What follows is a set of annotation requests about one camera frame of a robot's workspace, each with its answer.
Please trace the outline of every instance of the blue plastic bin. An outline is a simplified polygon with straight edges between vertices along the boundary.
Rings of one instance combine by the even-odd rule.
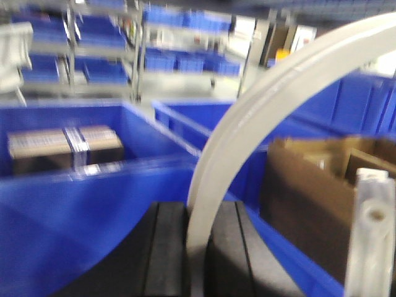
[[[107,61],[87,61],[84,74],[89,83],[127,84],[128,75],[120,62],[110,64]]]
[[[181,72],[200,73],[204,70],[205,59],[189,53],[176,54],[176,69]]]
[[[67,35],[63,21],[57,18],[43,18],[35,15],[13,15],[12,23],[30,22],[33,28],[33,40],[66,43]]]
[[[293,118],[333,131],[367,136],[391,132],[396,80],[353,72],[314,95]]]
[[[162,51],[146,51],[144,67],[150,71],[171,72],[176,67],[176,56]]]
[[[124,48],[126,37],[119,27],[115,27],[108,17],[83,16],[76,20],[79,34],[77,40],[81,45],[109,46]]]
[[[113,9],[123,9],[125,6],[124,0],[88,0],[88,3],[93,6],[108,7]]]
[[[215,126],[230,106],[230,102],[214,103],[213,101],[153,102],[155,119],[199,150],[204,148]],[[287,118],[263,140],[249,157],[232,182],[230,192],[258,212],[258,196],[264,177],[267,147],[271,141],[276,137],[316,139],[341,137],[342,135],[293,118]]]
[[[0,292],[51,294],[102,260],[152,201],[186,202],[194,164],[141,161],[90,174],[59,173],[0,183]],[[226,200],[235,200],[227,195]],[[249,211],[253,224],[309,297],[341,297],[342,287]]]
[[[71,106],[0,108],[0,123],[0,178],[12,174],[7,133],[15,131],[107,125],[116,131],[124,144],[127,163],[175,156],[195,159],[191,155],[195,152],[193,148],[126,103],[77,102]]]
[[[146,6],[143,19],[148,23],[162,24],[174,27],[183,26],[184,15],[179,11],[172,11],[161,6]]]
[[[22,69],[26,82],[59,82],[58,57],[31,54],[32,69]]]
[[[208,16],[204,12],[186,12],[183,20],[184,27],[209,32],[229,31],[230,25],[230,22]]]
[[[241,65],[225,58],[209,57],[205,60],[205,70],[214,71],[221,75],[239,75]]]

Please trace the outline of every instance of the taped cardboard box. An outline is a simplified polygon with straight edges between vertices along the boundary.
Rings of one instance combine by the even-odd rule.
[[[276,140],[268,151],[261,215],[344,283],[356,170],[387,170],[395,178],[395,164],[396,146],[385,139]]]
[[[87,165],[124,159],[123,144],[108,126],[81,127],[79,130],[88,146]]]
[[[89,126],[9,135],[15,175],[120,161],[124,147],[108,126]]]
[[[72,166],[72,151],[61,129],[10,133],[9,153],[16,175]]]

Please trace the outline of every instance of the curved plastic guide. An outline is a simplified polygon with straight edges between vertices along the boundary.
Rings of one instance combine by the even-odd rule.
[[[365,62],[396,49],[396,13],[336,29],[284,59],[224,115],[193,175],[187,253],[191,296],[203,296],[204,256],[217,210],[254,149],[286,116]]]

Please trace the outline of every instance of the shelf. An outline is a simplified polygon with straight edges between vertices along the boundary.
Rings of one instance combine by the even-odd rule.
[[[144,72],[147,73],[162,73],[162,74],[188,74],[188,75],[212,75],[215,77],[230,77],[230,78],[239,78],[241,75],[228,75],[228,74],[221,74],[217,73],[214,71],[202,71],[202,72],[189,72],[189,71],[179,71],[179,70],[173,70],[173,71],[163,71],[163,70],[150,70],[150,69],[144,69]]]
[[[219,31],[219,32],[211,32],[205,30],[199,30],[197,28],[188,28],[188,27],[175,27],[170,25],[162,25],[162,24],[153,24],[153,23],[145,23],[145,28],[147,30],[171,30],[182,33],[196,34],[196,35],[205,35],[208,37],[228,37],[228,31]]]
[[[138,18],[139,11],[137,9],[113,9],[109,7],[91,6],[88,4],[72,3],[73,10],[81,14],[96,14],[96,15],[117,15],[128,19]]]
[[[100,56],[104,58],[120,58],[133,61],[135,57],[134,49],[129,46],[127,49],[112,48],[105,46],[79,46],[74,48],[76,56]]]
[[[71,49],[67,43],[34,41],[29,52],[40,54],[70,54]]]
[[[68,84],[26,83],[21,87],[23,92],[40,92],[50,94],[130,94],[130,84],[87,84],[75,85],[72,90]]]

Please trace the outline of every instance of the warehouse shelf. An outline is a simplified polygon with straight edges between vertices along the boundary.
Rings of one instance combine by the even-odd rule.
[[[78,15],[99,15],[99,16],[112,16],[113,19],[127,19],[131,22],[138,21],[139,11],[135,7],[128,8],[124,3],[124,6],[120,9],[111,7],[95,6],[90,4],[76,3],[75,0],[17,0],[11,1],[6,0],[3,4],[3,9],[9,10],[10,12],[20,12],[23,5],[28,5],[32,9],[45,9],[49,11],[58,11],[63,15],[66,15],[66,19],[63,20],[65,28],[65,42],[54,42],[46,40],[34,40],[32,43],[31,53],[39,54],[57,54],[60,57],[66,57],[70,61],[68,65],[68,80],[62,84],[53,83],[49,84],[45,81],[40,82],[27,82],[27,85],[23,90],[28,92],[43,92],[52,94],[95,94],[95,93],[117,93],[127,95],[129,99],[133,99],[136,95],[136,87],[133,84],[134,71],[129,72],[129,78],[126,84],[111,84],[101,83],[97,85],[94,83],[88,83],[87,85],[80,85],[75,80],[75,67],[74,59],[79,56],[94,56],[101,57],[109,60],[118,60],[123,64],[131,64],[131,69],[136,68],[138,60],[138,52],[135,51],[135,45],[132,45],[128,40],[125,40],[123,47],[107,46],[105,42],[103,44],[79,44],[76,40],[75,33],[75,21]]]
[[[140,7],[140,13],[142,15],[144,15],[144,8],[142,6]],[[171,71],[171,69],[169,67],[167,67],[167,69],[165,69],[165,70],[161,70],[160,68],[159,69],[146,69],[145,68],[146,49],[149,45],[150,35],[152,32],[156,32],[156,31],[160,31],[160,30],[170,30],[171,32],[177,33],[177,34],[188,34],[193,37],[200,36],[201,38],[207,38],[208,40],[213,39],[216,41],[228,39],[228,37],[229,37],[229,30],[214,30],[213,31],[213,30],[206,30],[205,28],[189,27],[189,26],[185,26],[185,20],[182,22],[177,22],[178,21],[177,15],[172,15],[172,16],[173,17],[166,19],[166,22],[168,22],[168,24],[166,22],[161,24],[160,18],[158,20],[156,18],[152,18],[152,19],[155,19],[155,22],[150,22],[150,18],[149,18],[149,21],[147,21],[147,20],[145,20],[144,17],[142,17],[142,22],[140,24],[140,30],[142,32],[142,39],[139,42],[141,44],[140,56],[139,56],[140,62],[137,65],[138,69],[137,69],[137,75],[136,75],[136,79],[137,79],[136,100],[138,102],[141,101],[141,91],[140,90],[141,90],[141,84],[142,84],[144,72],[183,73],[183,74],[187,74],[187,75],[210,74],[212,76],[210,79],[210,84],[211,84],[212,88],[215,87],[216,77],[224,77],[224,76],[239,77],[239,88],[238,88],[238,96],[239,96],[241,93],[242,85],[243,85],[244,78],[246,75],[246,63],[249,58],[249,55],[246,57],[244,65],[240,67],[239,75],[234,75],[234,74],[227,75],[227,73],[222,74],[222,73],[218,73],[217,71],[208,71],[207,69],[203,69],[202,71],[179,71],[177,69],[174,69]],[[163,49],[172,50],[171,46],[164,46],[164,47],[156,46],[156,48],[161,49],[161,50],[163,50]]]

